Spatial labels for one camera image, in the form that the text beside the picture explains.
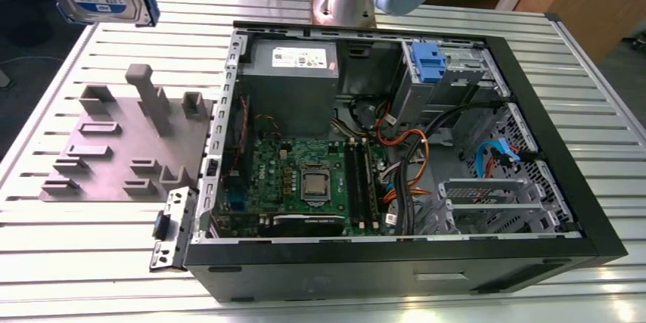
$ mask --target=floor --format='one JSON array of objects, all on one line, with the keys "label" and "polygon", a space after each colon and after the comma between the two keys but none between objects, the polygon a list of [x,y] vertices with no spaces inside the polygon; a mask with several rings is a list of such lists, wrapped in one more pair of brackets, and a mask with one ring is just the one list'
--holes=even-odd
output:
[{"label": "floor", "polygon": [[[0,89],[0,159],[82,30],[82,26],[62,21],[53,2],[43,3],[41,8],[53,29],[53,35],[43,44],[30,48],[15,47],[0,33],[0,70],[10,78],[9,86]],[[599,68],[636,119],[646,125],[646,51],[633,51],[629,42],[621,42]]]},{"label": "floor", "polygon": [[646,126],[646,50],[635,51],[629,44],[629,41],[620,42],[597,68]]}]

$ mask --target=red wire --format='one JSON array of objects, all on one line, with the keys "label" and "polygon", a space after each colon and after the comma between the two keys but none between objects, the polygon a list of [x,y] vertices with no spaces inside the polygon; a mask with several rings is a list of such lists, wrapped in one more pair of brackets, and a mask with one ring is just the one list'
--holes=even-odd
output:
[{"label": "red wire", "polygon": [[484,178],[491,178],[491,173],[493,171],[493,157],[488,159],[487,170],[484,172]]},{"label": "red wire", "polygon": [[241,108],[244,109],[244,120],[241,122],[241,131],[240,131],[240,142],[237,143],[237,150],[234,152],[233,164],[230,164],[229,171],[226,172],[226,174],[224,174],[224,177],[226,177],[230,174],[230,172],[234,169],[234,166],[237,165],[237,159],[240,159],[240,153],[241,153],[241,150],[242,150],[244,139],[246,138],[248,109],[246,109],[246,103],[244,102],[242,97],[240,97],[240,103],[241,103]]}]

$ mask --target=motherboard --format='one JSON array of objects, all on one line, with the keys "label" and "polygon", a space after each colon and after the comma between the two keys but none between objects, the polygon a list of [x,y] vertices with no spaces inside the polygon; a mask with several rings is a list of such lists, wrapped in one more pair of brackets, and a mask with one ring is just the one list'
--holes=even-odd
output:
[{"label": "motherboard", "polygon": [[373,171],[384,149],[365,140],[257,139],[250,185],[228,190],[217,227],[240,238],[381,235]]}]

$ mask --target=metal bracket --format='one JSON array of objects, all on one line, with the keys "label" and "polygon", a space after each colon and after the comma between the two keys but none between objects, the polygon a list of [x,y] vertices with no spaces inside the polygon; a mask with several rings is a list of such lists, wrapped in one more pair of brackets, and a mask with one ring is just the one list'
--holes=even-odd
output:
[{"label": "metal bracket", "polygon": [[194,206],[196,192],[189,187],[168,192],[165,207],[158,212],[152,231],[156,241],[149,265],[150,272],[186,271],[184,256],[190,238]]},{"label": "metal bracket", "polygon": [[504,83],[504,78],[497,71],[493,58],[491,57],[491,53],[487,49],[481,50],[481,57],[484,58],[484,63],[487,64],[488,71],[491,73],[491,76],[493,77],[493,81],[497,86],[497,95],[500,95],[500,97],[503,98],[508,98],[511,96],[511,91],[508,90],[507,83]]}]

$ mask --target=side panel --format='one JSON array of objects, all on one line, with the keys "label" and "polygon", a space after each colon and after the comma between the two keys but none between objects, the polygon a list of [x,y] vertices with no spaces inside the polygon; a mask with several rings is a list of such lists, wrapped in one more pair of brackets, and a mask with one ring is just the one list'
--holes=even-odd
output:
[{"label": "side panel", "polygon": [[193,266],[218,301],[419,297],[519,290],[585,258]]}]

